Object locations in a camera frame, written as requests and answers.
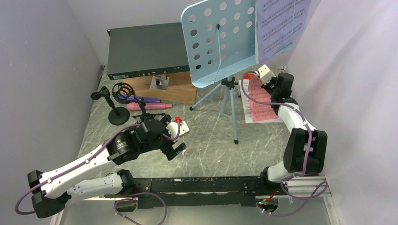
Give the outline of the white sheet music page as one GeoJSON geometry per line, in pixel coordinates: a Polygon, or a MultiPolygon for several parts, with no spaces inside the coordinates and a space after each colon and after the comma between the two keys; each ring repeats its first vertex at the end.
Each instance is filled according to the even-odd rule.
{"type": "Polygon", "coordinates": [[[243,94],[241,80],[238,81],[238,85],[239,85],[239,91],[241,94],[241,100],[242,100],[246,124],[249,124],[249,123],[283,123],[283,120],[278,117],[276,117],[275,119],[253,121],[250,104],[249,104],[250,100],[243,94]]]}

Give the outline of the pink microphone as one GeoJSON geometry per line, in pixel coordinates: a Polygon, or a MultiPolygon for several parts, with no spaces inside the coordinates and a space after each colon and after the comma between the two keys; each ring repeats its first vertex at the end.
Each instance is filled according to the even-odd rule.
{"type": "MultiPolygon", "coordinates": [[[[167,104],[167,103],[146,103],[145,104],[145,109],[146,110],[160,110],[160,109],[168,109],[172,108],[172,104],[167,104]]],[[[139,103],[129,103],[127,104],[127,109],[129,111],[140,111],[139,103]]]]}

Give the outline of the black round-base mic stand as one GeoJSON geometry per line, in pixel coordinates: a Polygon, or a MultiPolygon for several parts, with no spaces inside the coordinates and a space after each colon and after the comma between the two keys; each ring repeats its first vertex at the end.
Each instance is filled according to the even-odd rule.
{"type": "Polygon", "coordinates": [[[104,98],[111,111],[108,114],[108,121],[115,126],[120,126],[125,124],[130,118],[130,112],[124,107],[116,107],[113,100],[111,99],[111,94],[106,86],[103,86],[99,91],[93,92],[90,95],[92,100],[99,100],[104,98]]]}

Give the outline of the purple microphone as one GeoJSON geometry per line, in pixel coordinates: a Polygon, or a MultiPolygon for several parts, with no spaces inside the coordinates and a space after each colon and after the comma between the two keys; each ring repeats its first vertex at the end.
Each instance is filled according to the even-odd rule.
{"type": "Polygon", "coordinates": [[[139,102],[141,101],[141,99],[144,99],[143,102],[144,103],[160,103],[161,100],[158,98],[151,98],[151,97],[141,97],[141,96],[127,96],[126,94],[118,94],[117,95],[117,102],[121,103],[121,104],[129,104],[132,102],[139,102]]]}

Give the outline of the lavender sheet music page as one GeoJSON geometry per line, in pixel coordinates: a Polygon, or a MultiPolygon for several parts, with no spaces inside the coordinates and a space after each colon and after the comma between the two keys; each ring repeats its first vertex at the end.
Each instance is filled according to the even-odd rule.
{"type": "Polygon", "coordinates": [[[256,1],[256,61],[263,63],[291,48],[303,33],[310,0],[256,1]]]}

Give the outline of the black tripod mic stand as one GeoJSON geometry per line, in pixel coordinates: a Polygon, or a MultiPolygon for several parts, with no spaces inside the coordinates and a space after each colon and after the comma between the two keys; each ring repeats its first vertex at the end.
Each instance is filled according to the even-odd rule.
{"type": "Polygon", "coordinates": [[[141,111],[140,115],[132,116],[133,118],[140,118],[141,122],[147,121],[149,119],[154,119],[156,116],[165,116],[164,112],[162,113],[149,113],[146,111],[146,106],[149,106],[150,103],[157,103],[154,101],[147,101],[144,97],[138,97],[133,89],[133,87],[125,82],[116,83],[112,87],[112,96],[114,99],[120,104],[132,104],[135,103],[138,105],[138,110],[141,111]]]}

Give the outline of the light blue music stand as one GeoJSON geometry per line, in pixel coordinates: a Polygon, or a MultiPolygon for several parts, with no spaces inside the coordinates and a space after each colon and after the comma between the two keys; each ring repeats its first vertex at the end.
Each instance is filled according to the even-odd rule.
{"type": "Polygon", "coordinates": [[[255,6],[254,0],[203,0],[181,14],[192,84],[197,88],[217,84],[190,110],[225,86],[221,114],[233,121],[235,144],[234,74],[255,64],[255,6]]]}

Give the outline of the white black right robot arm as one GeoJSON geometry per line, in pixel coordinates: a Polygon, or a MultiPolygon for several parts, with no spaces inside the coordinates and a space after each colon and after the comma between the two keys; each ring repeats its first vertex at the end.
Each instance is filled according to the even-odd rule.
{"type": "Polygon", "coordinates": [[[267,168],[267,177],[259,181],[259,190],[269,195],[277,182],[294,176],[318,175],[324,168],[327,133],[312,126],[292,97],[294,76],[281,72],[262,88],[270,94],[271,108],[285,123],[290,136],[280,163],[267,168]]]}

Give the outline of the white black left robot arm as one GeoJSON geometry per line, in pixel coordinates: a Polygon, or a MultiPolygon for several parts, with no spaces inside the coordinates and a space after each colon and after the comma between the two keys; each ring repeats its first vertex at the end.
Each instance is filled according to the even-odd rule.
{"type": "Polygon", "coordinates": [[[136,160],[152,150],[160,150],[172,160],[186,149],[185,143],[174,147],[179,137],[190,131],[187,123],[150,119],[122,128],[97,148],[75,161],[48,172],[28,174],[33,213],[38,218],[53,216],[67,206],[98,195],[128,197],[137,191],[130,171],[121,169],[99,179],[90,176],[108,168],[136,160]]]}

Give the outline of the wooden board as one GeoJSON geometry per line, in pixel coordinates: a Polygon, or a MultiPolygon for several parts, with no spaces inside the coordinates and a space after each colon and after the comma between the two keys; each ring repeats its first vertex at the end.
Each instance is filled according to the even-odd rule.
{"type": "Polygon", "coordinates": [[[155,87],[153,76],[126,78],[123,82],[132,86],[138,96],[191,105],[196,102],[197,87],[191,83],[190,72],[168,74],[168,85],[165,90],[155,87]]]}

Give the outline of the dark green rack unit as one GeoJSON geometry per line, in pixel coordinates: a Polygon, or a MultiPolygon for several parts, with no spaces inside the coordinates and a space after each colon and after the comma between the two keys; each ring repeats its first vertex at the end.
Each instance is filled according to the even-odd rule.
{"type": "Polygon", "coordinates": [[[179,22],[113,28],[108,34],[110,80],[190,70],[179,22]]]}

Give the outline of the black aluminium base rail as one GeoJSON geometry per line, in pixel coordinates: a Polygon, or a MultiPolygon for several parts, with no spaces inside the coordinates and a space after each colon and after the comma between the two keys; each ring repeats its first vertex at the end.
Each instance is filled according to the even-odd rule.
{"type": "Polygon", "coordinates": [[[324,177],[300,177],[273,183],[261,173],[260,176],[134,179],[128,191],[104,197],[133,200],[132,206],[127,202],[119,203],[116,208],[121,212],[164,205],[240,205],[272,214],[278,208],[279,198],[308,203],[325,194],[329,194],[329,187],[324,177]]]}

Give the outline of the grey metal bracket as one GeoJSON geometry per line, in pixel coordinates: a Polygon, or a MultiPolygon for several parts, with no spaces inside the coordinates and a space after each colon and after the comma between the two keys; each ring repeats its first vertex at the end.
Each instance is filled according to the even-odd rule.
{"type": "Polygon", "coordinates": [[[154,75],[150,84],[152,90],[167,90],[170,77],[166,74],[154,75]]]}

